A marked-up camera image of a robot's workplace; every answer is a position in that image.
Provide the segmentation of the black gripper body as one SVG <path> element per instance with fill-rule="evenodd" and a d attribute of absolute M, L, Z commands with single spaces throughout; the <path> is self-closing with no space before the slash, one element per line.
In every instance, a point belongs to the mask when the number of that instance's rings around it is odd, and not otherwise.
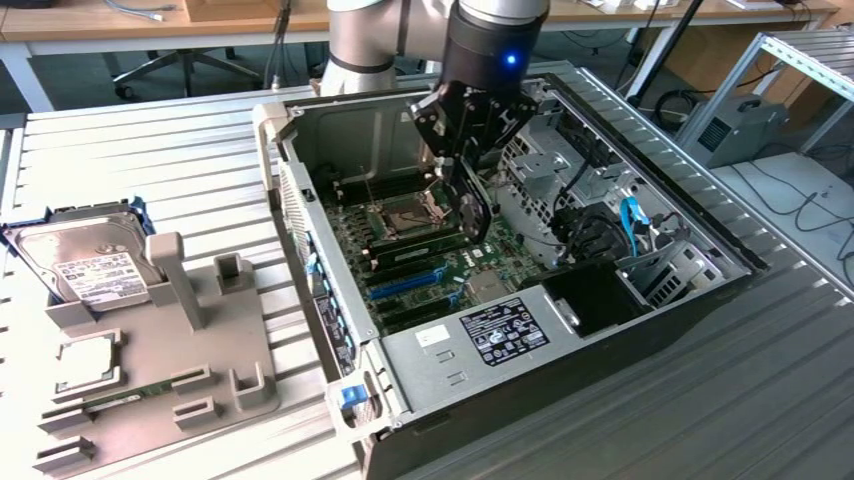
<path fill-rule="evenodd" d="M 440 74 L 440 106 L 529 103 L 521 82 L 548 16 L 547 2 L 455 2 Z"/>

